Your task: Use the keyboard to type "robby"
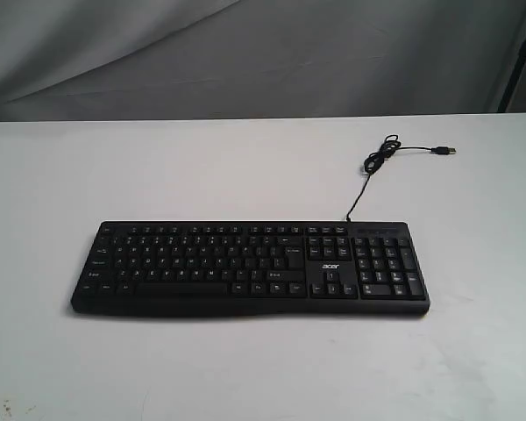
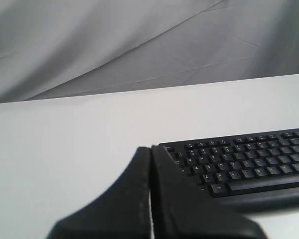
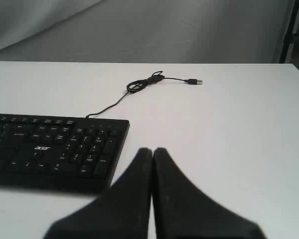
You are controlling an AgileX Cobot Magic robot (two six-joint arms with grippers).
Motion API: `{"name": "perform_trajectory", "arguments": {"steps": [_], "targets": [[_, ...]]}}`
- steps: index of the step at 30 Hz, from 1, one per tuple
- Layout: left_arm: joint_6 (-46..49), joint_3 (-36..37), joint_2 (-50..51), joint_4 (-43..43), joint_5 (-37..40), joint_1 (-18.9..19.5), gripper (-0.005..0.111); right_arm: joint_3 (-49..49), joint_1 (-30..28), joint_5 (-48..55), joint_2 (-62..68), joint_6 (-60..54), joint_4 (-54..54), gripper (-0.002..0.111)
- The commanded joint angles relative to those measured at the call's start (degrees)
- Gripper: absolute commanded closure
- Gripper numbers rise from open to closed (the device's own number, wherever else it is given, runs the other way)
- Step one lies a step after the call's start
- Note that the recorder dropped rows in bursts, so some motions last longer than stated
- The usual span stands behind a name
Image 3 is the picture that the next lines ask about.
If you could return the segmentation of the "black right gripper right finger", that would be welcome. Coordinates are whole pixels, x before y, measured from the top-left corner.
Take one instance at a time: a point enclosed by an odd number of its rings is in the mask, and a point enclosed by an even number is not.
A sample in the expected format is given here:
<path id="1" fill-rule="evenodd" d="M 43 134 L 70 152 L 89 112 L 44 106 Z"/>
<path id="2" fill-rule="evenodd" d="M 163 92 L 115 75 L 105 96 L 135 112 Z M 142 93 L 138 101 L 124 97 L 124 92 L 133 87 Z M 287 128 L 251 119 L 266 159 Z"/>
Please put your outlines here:
<path id="1" fill-rule="evenodd" d="M 261 228 L 213 201 L 165 148 L 153 154 L 152 198 L 158 239 L 264 239 Z"/>

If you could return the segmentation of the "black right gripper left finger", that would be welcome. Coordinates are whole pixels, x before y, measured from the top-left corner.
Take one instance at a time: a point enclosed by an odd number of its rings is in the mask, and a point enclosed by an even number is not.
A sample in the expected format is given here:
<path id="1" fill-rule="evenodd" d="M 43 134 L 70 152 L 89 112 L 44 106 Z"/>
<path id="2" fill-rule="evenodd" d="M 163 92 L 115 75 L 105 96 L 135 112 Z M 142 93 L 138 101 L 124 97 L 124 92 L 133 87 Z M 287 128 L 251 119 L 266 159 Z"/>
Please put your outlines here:
<path id="1" fill-rule="evenodd" d="M 150 217 L 152 151 L 140 148 L 101 196 L 54 222 L 46 239 L 146 239 Z"/>

